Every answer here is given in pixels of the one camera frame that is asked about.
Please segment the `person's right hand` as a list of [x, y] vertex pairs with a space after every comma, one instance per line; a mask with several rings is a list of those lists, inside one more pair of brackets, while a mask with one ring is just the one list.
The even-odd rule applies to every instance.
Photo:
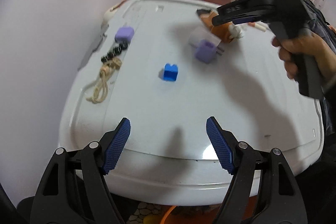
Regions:
[[278, 56], [280, 60], [284, 61], [289, 79], [293, 80], [298, 73], [298, 67], [294, 63], [293, 56], [304, 54], [315, 58], [322, 75], [324, 91], [335, 84], [335, 53], [317, 34], [312, 32], [309, 36], [300, 36], [281, 42], [274, 37], [272, 46], [280, 48]]

